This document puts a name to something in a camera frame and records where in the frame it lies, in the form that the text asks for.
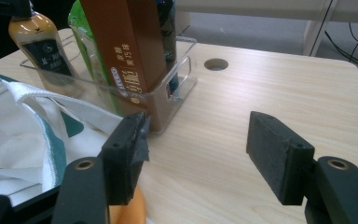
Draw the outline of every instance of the orange object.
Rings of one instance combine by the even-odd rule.
[[[133,198],[128,205],[110,206],[111,224],[145,224],[146,208],[145,198],[141,189],[137,186]]]

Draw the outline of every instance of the sauce bottle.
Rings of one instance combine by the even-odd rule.
[[[57,28],[48,17],[33,10],[31,17],[13,17],[8,32],[38,70],[48,91],[69,96],[81,93],[76,82],[68,78],[77,77],[76,70],[69,63]]]

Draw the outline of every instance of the cardboard box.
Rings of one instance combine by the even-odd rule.
[[[167,75],[156,0],[80,0],[112,83],[123,90],[124,115],[147,111],[152,129],[169,108],[136,93],[153,91]]]

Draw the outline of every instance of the table grommet hole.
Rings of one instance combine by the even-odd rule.
[[[204,63],[204,66],[211,71],[222,71],[228,68],[228,62],[224,59],[210,59]]]

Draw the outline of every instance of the bottle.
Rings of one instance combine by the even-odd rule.
[[[69,96],[81,93],[71,78],[78,77],[76,70],[69,63],[57,28],[48,17],[33,10],[31,17],[13,17],[8,32],[37,68],[46,90]]]
[[[105,105],[108,110],[116,114],[123,114],[124,112],[121,110],[120,103],[113,94],[114,91],[110,91],[109,88],[104,88],[105,86],[112,86],[113,83],[106,71],[101,53],[98,51],[97,43],[95,42],[94,35],[84,14],[80,0],[75,0],[72,5],[68,15],[68,24],[74,33],[77,46],[79,47],[92,81],[97,83],[97,85],[102,85],[101,88],[97,88],[99,98],[93,99],[93,102],[102,100],[103,105]]]

